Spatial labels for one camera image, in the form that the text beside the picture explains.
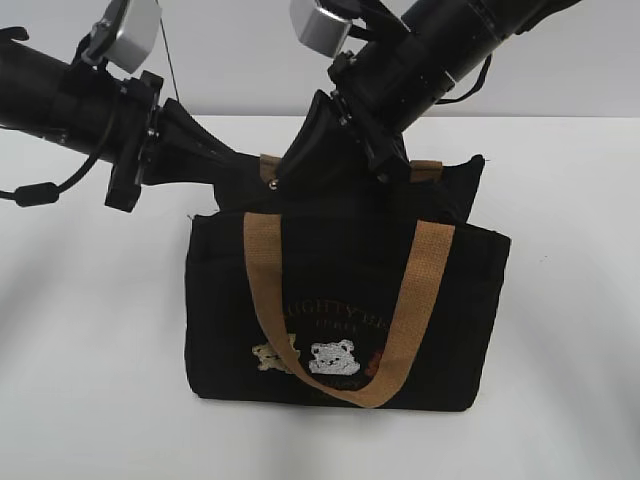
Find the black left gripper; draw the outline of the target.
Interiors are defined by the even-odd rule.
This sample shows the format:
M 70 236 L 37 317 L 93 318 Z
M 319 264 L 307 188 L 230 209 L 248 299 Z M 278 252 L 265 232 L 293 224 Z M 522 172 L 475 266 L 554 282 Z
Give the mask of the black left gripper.
M 217 200 L 250 200 L 263 193 L 260 157 L 237 152 L 210 134 L 175 99 L 159 103 L 164 79 L 149 71 L 122 83 L 123 122 L 105 205 L 135 208 L 143 185 L 176 183 L 179 168 L 210 162 Z

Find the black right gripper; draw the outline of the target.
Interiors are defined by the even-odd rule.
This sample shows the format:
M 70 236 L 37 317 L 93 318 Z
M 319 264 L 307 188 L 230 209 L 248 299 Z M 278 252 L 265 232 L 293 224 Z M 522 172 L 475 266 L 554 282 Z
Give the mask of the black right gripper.
M 328 68 L 335 83 L 313 97 L 296 138 L 276 169 L 279 188 L 319 188 L 368 175 L 407 183 L 411 167 L 402 130 L 382 113 L 411 71 L 397 52 L 343 52 Z

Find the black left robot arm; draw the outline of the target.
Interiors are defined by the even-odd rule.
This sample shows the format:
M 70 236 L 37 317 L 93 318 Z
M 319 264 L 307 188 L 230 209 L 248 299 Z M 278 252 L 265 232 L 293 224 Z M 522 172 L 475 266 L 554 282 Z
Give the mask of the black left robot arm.
M 1 31 L 1 127 L 82 153 L 62 182 L 4 191 L 20 207 L 53 204 L 98 161 L 110 163 L 106 206 L 132 212 L 145 186 L 211 185 L 221 206 L 244 206 L 266 191 L 260 159 L 228 147 L 176 100 L 160 99 L 164 80 L 149 71 L 117 79 L 104 62 L 66 63 L 26 45 L 23 27 Z

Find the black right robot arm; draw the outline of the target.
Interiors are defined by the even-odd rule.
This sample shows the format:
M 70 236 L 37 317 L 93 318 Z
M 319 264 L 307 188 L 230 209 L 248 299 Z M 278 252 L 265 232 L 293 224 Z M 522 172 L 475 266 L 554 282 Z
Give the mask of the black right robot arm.
M 293 1 L 297 40 L 330 58 L 334 88 L 317 91 L 274 183 L 290 195 L 350 175 L 406 182 L 403 133 L 514 35 L 574 1 L 416 1 L 396 16 L 381 1 Z

